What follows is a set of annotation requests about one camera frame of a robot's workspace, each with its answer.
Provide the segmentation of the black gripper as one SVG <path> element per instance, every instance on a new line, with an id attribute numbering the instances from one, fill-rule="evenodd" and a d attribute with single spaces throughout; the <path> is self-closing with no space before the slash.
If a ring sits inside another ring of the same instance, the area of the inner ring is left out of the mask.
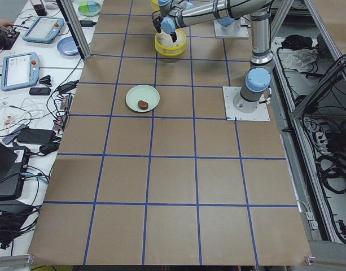
<path id="1" fill-rule="evenodd" d="M 164 17 L 161 15 L 160 11 L 154 11 L 151 14 L 151 18 L 152 18 L 152 24 L 155 27 L 156 31 L 158 33 L 161 33 L 161 22 L 162 22 Z M 176 42 L 177 41 L 177 35 L 176 35 L 175 32 L 172 33 L 170 35 L 170 37 L 172 39 L 172 42 Z"/>

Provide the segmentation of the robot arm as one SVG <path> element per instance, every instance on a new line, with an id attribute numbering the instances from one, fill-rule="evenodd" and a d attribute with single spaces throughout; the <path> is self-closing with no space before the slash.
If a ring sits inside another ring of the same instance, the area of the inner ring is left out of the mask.
<path id="1" fill-rule="evenodd" d="M 190 1 L 158 1 L 160 15 L 153 20 L 158 32 L 164 31 L 176 41 L 176 30 L 211 20 L 239 19 L 250 16 L 252 34 L 251 69 L 245 83 L 233 99 L 240 112 L 254 112 L 271 82 L 273 53 L 269 19 L 272 1 L 210 1 L 194 6 Z"/>

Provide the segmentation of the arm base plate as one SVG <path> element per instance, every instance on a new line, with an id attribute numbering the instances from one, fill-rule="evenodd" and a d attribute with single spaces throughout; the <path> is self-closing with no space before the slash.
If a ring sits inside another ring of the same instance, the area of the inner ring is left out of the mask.
<path id="1" fill-rule="evenodd" d="M 214 34 L 216 38 L 231 38 L 247 40 L 249 38 L 248 28 L 250 24 L 246 22 L 245 18 L 239 19 L 214 20 Z"/>
<path id="2" fill-rule="evenodd" d="M 227 121 L 270 121 L 263 94 L 258 101 L 248 102 L 240 95 L 241 87 L 224 86 L 222 89 Z"/>

